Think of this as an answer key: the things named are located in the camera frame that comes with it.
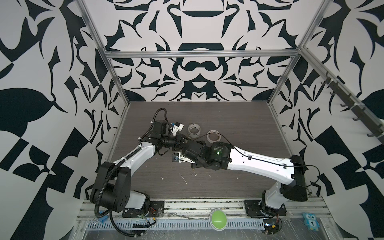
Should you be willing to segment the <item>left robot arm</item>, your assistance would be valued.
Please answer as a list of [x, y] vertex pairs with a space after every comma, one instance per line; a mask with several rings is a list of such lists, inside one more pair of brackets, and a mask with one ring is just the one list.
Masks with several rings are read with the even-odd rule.
[[136, 148], [119, 160], [105, 162], [100, 166], [90, 195], [97, 218], [112, 212], [120, 213], [125, 209], [145, 212], [149, 208], [149, 197], [131, 190], [132, 176], [147, 160], [159, 154], [162, 148], [181, 150], [189, 139], [181, 134], [183, 127], [179, 122], [153, 120], [149, 131], [138, 138]]

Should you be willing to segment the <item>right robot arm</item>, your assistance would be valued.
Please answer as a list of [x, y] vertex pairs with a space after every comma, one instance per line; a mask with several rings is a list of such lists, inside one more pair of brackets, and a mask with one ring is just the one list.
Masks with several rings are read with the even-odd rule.
[[273, 158], [251, 153], [229, 143], [189, 141], [172, 156], [174, 162], [189, 163], [193, 169], [244, 171], [275, 180], [276, 183], [262, 194], [256, 207], [256, 216], [275, 216], [288, 201], [308, 200], [304, 164], [300, 156]]

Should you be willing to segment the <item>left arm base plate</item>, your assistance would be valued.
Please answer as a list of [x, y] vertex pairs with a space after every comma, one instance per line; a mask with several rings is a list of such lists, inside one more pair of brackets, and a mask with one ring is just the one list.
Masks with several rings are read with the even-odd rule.
[[139, 218], [144, 216], [147, 218], [157, 217], [164, 212], [164, 201], [147, 201], [141, 209], [124, 209], [122, 213], [123, 218]]

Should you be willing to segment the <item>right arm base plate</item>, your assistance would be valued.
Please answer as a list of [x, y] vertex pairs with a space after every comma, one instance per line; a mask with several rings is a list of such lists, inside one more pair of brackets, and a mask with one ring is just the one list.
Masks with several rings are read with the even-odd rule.
[[286, 216], [287, 209], [282, 205], [279, 209], [267, 207], [266, 201], [262, 200], [245, 200], [246, 214], [250, 218], [273, 218], [277, 215]]

